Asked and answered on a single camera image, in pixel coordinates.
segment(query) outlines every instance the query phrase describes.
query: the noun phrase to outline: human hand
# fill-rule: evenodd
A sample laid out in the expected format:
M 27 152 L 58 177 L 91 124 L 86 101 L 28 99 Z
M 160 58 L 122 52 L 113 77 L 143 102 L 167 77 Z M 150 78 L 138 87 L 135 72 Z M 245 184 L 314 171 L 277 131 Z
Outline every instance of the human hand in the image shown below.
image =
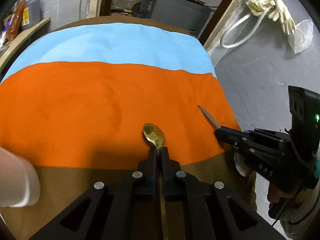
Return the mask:
M 310 189 L 302 190 L 296 195 L 297 192 L 298 188 L 292 190 L 289 193 L 285 193 L 279 190 L 279 188 L 275 184 L 269 183 L 267 199 L 270 203 L 278 203 L 280 201 L 280 198 L 291 198 L 292 200 L 289 202 L 288 207 L 298 208 L 310 194 Z

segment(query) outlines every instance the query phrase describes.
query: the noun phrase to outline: sleeve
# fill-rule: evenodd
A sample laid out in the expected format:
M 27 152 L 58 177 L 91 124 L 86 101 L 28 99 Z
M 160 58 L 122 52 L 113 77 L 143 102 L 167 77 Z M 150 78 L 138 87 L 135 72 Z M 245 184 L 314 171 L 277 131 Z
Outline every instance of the sleeve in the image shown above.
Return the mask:
M 320 209 L 319 190 L 320 185 L 318 182 L 315 189 L 310 191 L 310 194 L 300 207 L 289 208 L 285 212 L 280 224 L 287 237 L 298 240 L 307 231 Z

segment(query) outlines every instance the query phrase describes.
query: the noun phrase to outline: gray floor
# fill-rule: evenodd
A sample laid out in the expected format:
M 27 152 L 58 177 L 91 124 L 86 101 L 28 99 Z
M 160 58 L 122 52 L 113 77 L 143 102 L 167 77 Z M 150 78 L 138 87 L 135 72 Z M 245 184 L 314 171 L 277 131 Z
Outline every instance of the gray floor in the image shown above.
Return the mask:
M 309 19 L 298 0 L 283 1 L 296 23 Z M 252 29 L 255 21 L 255 17 L 250 20 L 244 35 Z M 217 78 L 242 130 L 289 129 L 288 85 L 320 93 L 320 34 L 316 28 L 313 35 L 311 45 L 305 51 L 294 54 L 280 24 L 265 19 L 250 40 L 229 49 L 216 65 Z M 257 179 L 258 213 L 266 220 L 267 187 L 267 181 L 261 177 Z

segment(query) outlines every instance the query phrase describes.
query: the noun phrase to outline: white plastic cup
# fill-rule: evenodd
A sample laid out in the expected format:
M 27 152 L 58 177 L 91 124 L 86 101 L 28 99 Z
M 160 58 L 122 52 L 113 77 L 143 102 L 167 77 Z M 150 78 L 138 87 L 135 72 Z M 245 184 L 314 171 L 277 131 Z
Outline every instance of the white plastic cup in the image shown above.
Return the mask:
M 0 206 L 30 206 L 39 197 L 40 182 L 33 165 L 0 148 Z

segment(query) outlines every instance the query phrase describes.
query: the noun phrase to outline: metal bolt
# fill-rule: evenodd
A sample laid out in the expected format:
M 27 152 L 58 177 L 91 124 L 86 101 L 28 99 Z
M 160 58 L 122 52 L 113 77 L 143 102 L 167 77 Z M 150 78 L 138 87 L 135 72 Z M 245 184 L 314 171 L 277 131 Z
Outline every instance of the metal bolt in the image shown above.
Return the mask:
M 135 171 L 134 173 L 132 173 L 132 177 L 138 179 L 142 177 L 142 172 L 140 171 Z
M 184 171 L 177 171 L 176 175 L 179 178 L 184 178 L 187 174 Z
M 216 181 L 216 182 L 214 183 L 214 186 L 215 186 L 216 188 L 218 188 L 218 189 L 222 189 L 222 188 L 224 187 L 224 184 L 223 184 L 223 182 L 221 182 L 221 181 Z
M 102 189 L 104 187 L 104 184 L 103 182 L 99 181 L 99 182 L 96 182 L 93 186 L 95 189 Z

